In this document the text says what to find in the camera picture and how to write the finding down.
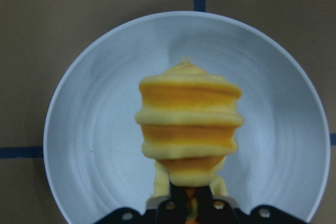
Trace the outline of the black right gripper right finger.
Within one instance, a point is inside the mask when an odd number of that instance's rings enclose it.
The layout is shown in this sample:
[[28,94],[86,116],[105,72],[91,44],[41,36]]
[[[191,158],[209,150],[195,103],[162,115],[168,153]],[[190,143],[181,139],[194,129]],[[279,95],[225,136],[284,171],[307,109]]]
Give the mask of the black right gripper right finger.
[[197,187],[200,223],[305,223],[305,221],[274,206],[259,205],[244,213],[236,200],[226,196],[213,196],[210,187]]

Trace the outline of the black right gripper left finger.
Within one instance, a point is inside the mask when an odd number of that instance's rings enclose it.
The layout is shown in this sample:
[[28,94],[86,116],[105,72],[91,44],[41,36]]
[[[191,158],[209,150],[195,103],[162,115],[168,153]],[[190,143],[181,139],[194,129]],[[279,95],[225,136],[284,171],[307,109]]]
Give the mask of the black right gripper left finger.
[[150,198],[144,214],[122,207],[104,216],[98,223],[186,223],[187,210],[194,198],[194,188],[170,184],[167,196]]

